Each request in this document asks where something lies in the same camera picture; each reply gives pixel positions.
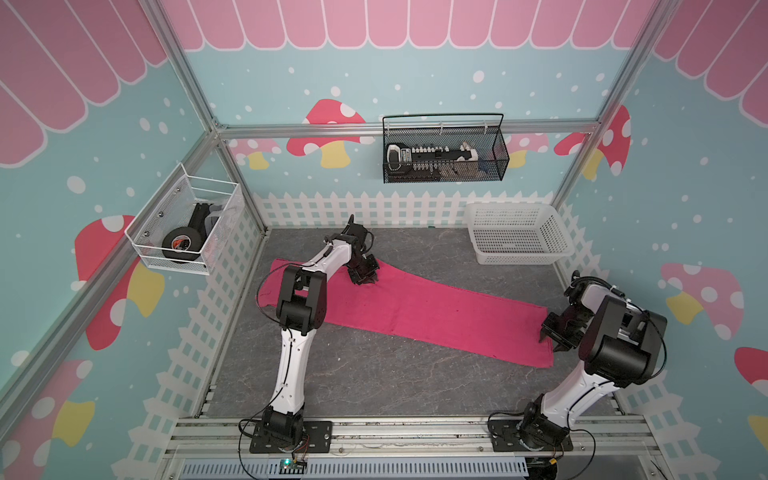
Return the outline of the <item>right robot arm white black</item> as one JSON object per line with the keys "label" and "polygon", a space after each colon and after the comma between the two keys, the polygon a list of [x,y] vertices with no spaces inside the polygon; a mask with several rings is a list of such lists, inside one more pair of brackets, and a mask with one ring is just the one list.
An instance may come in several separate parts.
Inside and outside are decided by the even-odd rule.
{"label": "right robot arm white black", "polygon": [[556,352],[575,350],[578,362],[553,390],[530,402],[517,426],[524,448],[557,448],[574,421],[606,395],[642,385],[666,365],[666,317],[643,309],[618,287],[597,276],[572,273],[564,291],[568,307],[550,313],[540,341]]}

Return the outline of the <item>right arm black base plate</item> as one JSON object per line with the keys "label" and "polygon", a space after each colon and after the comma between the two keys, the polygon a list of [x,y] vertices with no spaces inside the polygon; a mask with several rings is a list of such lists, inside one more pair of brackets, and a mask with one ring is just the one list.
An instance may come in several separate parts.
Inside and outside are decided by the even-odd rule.
{"label": "right arm black base plate", "polygon": [[549,420],[532,421],[492,418],[487,422],[495,452],[569,452],[570,431]]}

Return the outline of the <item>pink long pants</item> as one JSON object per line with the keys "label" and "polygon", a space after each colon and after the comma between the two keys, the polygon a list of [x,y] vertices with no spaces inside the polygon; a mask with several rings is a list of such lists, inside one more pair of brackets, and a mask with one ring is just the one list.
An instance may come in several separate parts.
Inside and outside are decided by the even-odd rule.
{"label": "pink long pants", "polygon": [[357,285],[342,265],[328,280],[325,321],[535,368],[554,364],[540,340],[545,307],[427,280],[381,262]]}

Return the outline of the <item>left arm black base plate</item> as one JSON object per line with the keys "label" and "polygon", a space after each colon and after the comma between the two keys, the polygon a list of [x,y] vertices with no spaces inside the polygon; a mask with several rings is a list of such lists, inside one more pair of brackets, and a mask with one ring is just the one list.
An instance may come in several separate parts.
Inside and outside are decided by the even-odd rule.
{"label": "left arm black base plate", "polygon": [[305,421],[302,436],[295,445],[279,440],[276,436],[257,426],[250,440],[251,454],[267,453],[329,453],[333,423],[331,421]]}

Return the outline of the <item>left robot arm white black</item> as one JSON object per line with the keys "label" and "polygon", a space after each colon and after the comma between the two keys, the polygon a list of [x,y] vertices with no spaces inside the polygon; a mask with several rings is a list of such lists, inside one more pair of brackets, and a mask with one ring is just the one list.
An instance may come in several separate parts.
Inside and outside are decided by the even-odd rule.
{"label": "left robot arm white black", "polygon": [[255,433],[281,449],[305,443],[303,411],[310,349],[328,311],[328,284],[345,268],[355,285],[377,281],[379,264],[370,253],[374,235],[351,216],[344,229],[325,239],[324,248],[305,263],[282,267],[271,318],[280,327],[281,356],[270,402]]}

